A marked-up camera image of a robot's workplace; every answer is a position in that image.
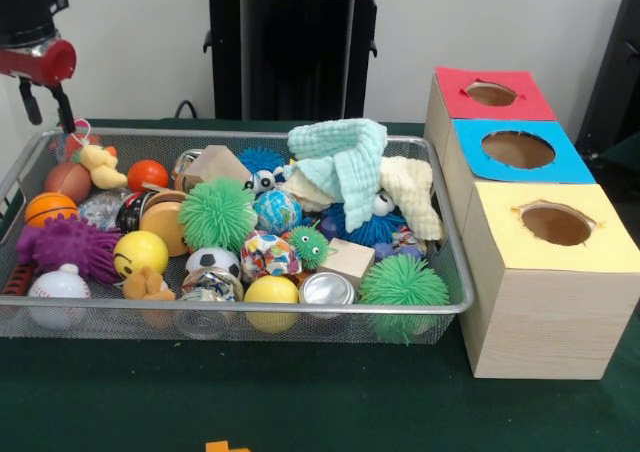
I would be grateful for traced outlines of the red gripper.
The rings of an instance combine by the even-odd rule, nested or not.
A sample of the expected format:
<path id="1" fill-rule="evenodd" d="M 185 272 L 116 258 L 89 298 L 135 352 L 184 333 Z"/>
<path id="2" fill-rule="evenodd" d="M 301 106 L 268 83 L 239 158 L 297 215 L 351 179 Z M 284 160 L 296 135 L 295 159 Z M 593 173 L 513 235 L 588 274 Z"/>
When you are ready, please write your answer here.
<path id="1" fill-rule="evenodd" d="M 1 73 L 19 78 L 19 92 L 31 124 L 43 122 L 32 87 L 55 85 L 52 96 L 57 102 L 59 123 L 64 133 L 76 131 L 74 114 L 61 82 L 73 76 L 77 56 L 73 45 L 64 39 L 51 39 L 34 47 L 1 49 Z"/>

